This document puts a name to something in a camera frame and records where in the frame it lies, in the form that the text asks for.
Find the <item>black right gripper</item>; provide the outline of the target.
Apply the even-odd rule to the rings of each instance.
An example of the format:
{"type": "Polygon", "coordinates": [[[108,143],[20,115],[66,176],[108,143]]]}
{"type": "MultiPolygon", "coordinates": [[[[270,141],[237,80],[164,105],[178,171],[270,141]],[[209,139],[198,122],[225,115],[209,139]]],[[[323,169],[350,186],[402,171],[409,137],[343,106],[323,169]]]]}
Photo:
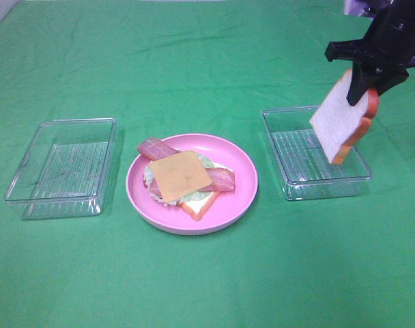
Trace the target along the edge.
{"type": "Polygon", "coordinates": [[[404,83],[409,77],[404,69],[415,67],[415,1],[393,1],[376,14],[363,38],[330,42],[325,56],[330,62],[353,62],[347,93],[351,106],[371,87],[381,96],[404,83]],[[383,71],[378,78],[377,68],[393,70],[383,71]]]}

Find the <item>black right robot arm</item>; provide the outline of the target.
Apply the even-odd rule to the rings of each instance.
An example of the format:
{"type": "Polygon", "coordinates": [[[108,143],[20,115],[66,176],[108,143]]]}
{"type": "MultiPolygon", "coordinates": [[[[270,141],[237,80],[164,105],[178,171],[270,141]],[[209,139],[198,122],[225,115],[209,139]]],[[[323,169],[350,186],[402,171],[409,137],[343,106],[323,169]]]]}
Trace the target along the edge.
{"type": "Polygon", "coordinates": [[[381,95],[405,82],[415,67],[415,1],[393,1],[377,12],[363,38],[329,42],[325,56],[352,62],[351,106],[370,88],[381,95]]]}

